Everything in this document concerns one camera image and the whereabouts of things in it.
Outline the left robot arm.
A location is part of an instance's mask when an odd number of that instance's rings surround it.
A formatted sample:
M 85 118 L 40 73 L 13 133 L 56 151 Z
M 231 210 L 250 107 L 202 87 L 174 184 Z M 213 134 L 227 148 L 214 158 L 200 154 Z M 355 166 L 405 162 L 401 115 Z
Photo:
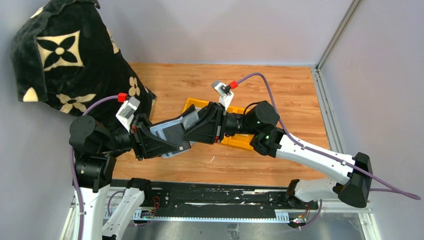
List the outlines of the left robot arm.
M 184 152 L 189 144 L 183 141 L 183 135 L 197 119 L 197 113 L 191 112 L 154 124 L 145 114 L 139 114 L 128 118 L 125 127 L 110 132 L 92 116 L 78 117 L 69 130 L 71 157 L 75 159 L 75 197 L 80 208 L 76 238 L 120 240 L 138 207 L 158 207 L 160 200 L 151 181 L 134 177 L 109 220 L 103 220 L 117 156 L 130 150 L 139 159 Z

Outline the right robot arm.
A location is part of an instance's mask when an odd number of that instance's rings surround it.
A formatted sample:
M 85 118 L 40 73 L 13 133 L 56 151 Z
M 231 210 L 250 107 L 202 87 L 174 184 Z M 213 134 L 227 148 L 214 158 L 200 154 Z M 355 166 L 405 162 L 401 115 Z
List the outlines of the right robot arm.
M 183 139 L 214 144 L 236 134 L 252 135 L 249 144 L 258 154 L 290 160 L 325 174 L 321 179 L 290 182 L 285 201 L 292 209 L 324 199 L 339 199 L 356 208 L 367 206 L 372 183 L 367 154 L 342 154 L 303 141 L 277 127 L 280 117 L 269 102 L 250 106 L 243 113 L 230 113 L 220 103 L 209 102 L 198 112 L 199 119 L 185 130 Z

